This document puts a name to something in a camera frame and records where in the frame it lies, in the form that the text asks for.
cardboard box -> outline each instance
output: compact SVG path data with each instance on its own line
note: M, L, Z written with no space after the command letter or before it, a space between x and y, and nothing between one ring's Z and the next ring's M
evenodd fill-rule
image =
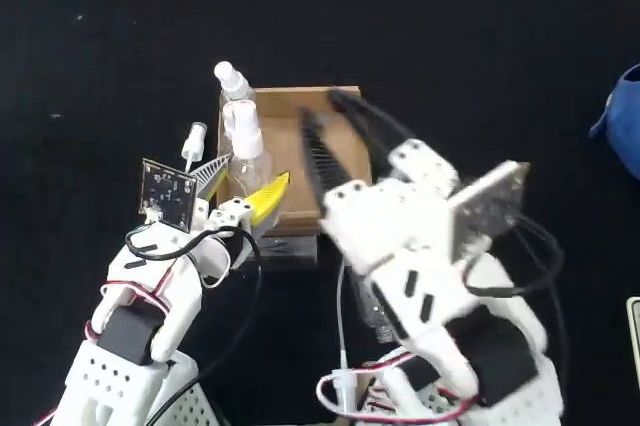
M320 212L307 183L299 133L300 107L317 112L325 126L324 139L354 179L371 182L367 149L349 123L333 111L327 100L328 87L264 88L256 90L256 106L265 147L274 160L274 174L291 173L291 185L283 204L278 225L270 236L306 236L320 232ZM360 94L356 86L342 87ZM218 121L218 147L223 135ZM217 202L231 199L226 183L220 186Z

spray bottle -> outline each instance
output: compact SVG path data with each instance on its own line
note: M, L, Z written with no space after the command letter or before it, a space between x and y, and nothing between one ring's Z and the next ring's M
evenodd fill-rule
M231 194L246 198L273 179L273 158L264 148L256 103L250 100L232 101L228 111L233 157L229 163Z
M232 115L225 106L231 101L249 99L255 101L256 93L240 71L235 69L229 61L216 64L213 74L220 81L220 109L224 126L224 136L220 139L218 156L231 152L231 123Z

white spray nozzle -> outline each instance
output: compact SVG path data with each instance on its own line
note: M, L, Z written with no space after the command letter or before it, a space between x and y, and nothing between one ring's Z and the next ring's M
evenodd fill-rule
M187 161L185 172L189 172L191 165L202 161L204 153L204 137L207 135L207 125L204 123L193 123L191 131L182 146L182 157Z
M222 91L228 99L243 99L249 94L251 89L249 82L229 61L221 61L216 64L213 74L220 81Z
M229 131L233 154L240 159L254 159L260 156L264 145L256 103L250 100L232 101L225 105L225 109L228 109L228 112L226 115L223 112L223 116L231 126Z

black tablecloth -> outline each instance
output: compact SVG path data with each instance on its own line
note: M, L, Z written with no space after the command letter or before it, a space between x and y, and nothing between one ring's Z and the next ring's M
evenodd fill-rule
M637 0L0 0L0 423L56 403L138 220L140 158L179 165L192 121L215 130L222 58L255 86L358 84L464 176L531 161L525 211L567 256L566 424L634 420L640 191L587 129L640 60L638 31ZM201 363L250 279L207 298L185 344ZM327 419L313 387L337 362L334 280L328 266L266 275L253 329L205 383L237 424ZM549 300L532 304L557 359ZM354 362L380 352L350 300L347 326Z

blue cap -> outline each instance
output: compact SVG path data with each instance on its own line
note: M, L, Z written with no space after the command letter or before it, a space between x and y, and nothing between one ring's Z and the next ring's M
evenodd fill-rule
M611 147L629 172L640 179L640 64L620 76L589 136L593 138L605 128Z

